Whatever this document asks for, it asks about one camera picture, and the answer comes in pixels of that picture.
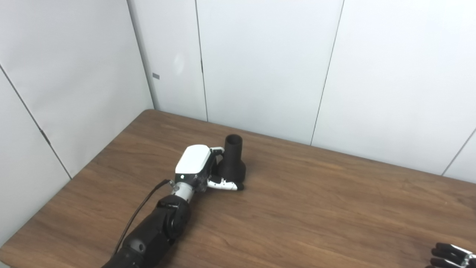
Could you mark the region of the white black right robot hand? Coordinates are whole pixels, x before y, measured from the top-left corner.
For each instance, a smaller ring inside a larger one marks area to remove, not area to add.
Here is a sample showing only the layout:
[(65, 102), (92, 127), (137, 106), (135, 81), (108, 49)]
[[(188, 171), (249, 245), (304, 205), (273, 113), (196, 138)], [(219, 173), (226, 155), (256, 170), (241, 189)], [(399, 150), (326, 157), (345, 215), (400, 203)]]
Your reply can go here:
[(449, 243), (436, 243), (432, 248), (430, 264), (427, 268), (475, 268), (474, 252)]

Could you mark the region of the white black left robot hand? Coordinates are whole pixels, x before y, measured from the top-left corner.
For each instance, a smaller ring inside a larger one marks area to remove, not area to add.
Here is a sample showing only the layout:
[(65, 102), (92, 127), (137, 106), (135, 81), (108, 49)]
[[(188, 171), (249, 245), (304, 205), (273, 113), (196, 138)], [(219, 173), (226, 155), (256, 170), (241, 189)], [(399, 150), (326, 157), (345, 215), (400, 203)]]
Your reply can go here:
[(244, 185), (218, 175), (219, 156), (224, 160), (223, 147), (208, 147), (202, 144), (185, 149), (175, 167), (175, 184), (187, 184), (193, 192), (202, 193), (213, 189), (243, 191)]

